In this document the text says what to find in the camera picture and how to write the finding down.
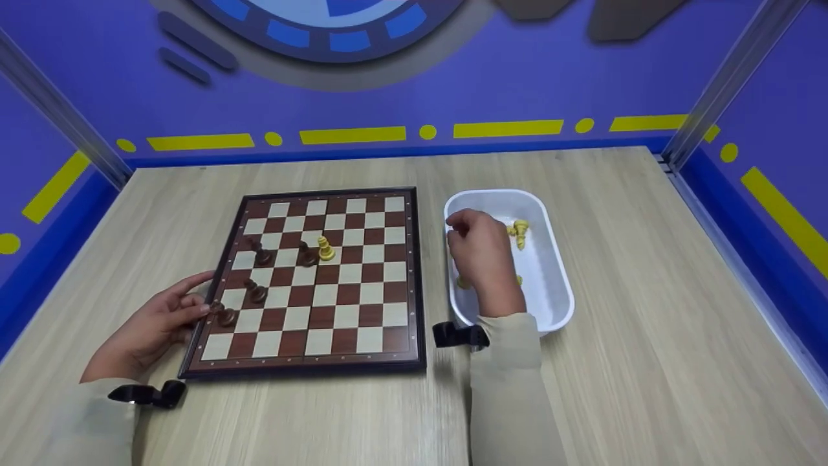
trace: chessboard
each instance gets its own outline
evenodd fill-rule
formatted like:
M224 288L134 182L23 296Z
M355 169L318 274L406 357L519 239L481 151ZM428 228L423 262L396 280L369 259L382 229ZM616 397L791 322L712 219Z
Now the chessboard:
M419 244L413 187L246 196L179 378L425 368Z

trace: black wrist strap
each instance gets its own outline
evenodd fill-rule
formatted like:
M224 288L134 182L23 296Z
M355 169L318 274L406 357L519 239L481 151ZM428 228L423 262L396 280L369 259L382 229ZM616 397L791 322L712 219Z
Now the black wrist strap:
M178 406L187 385L182 381L166 381L161 390L149 385L121 385L107 396L110 400L134 403L136 405L152 405L156 408L171 410Z
M473 347L487 347L489 336L479 325L457 328L453 322L441 322L431 328L434 332L434 343L438 348L471 345Z

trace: blue circular decoration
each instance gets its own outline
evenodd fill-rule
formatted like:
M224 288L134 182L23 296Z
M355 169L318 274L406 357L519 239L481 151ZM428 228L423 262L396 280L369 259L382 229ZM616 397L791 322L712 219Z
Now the blue circular decoration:
M434 31L463 0L192 0L268 50L306 61L390 55Z

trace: sleeve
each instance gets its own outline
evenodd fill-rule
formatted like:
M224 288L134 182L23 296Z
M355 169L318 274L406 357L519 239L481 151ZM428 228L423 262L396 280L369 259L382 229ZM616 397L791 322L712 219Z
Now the sleeve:
M128 379L101 379L72 387L61 401L42 466L129 466L136 406L107 396Z
M474 466L566 464L546 387L535 318L481 317L489 346L471 355Z

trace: white plastic tray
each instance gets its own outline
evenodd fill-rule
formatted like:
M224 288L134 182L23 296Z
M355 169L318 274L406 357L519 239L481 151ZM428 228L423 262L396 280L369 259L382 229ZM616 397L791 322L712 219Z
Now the white plastic tray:
M566 325L575 311L575 299L543 202L531 193L518 189L462 191L445 203L443 214L448 218L467 208L484 211L506 225L517 219L529 222L523 250L518 250L514 238L511 238L515 269L523 278L521 288L526 296L527 310L535 316L537 330L541 334L554 332ZM451 307L460 323L472 325L477 321L479 312L477 295L473 289L457 286L458 273L448 246L445 256Z

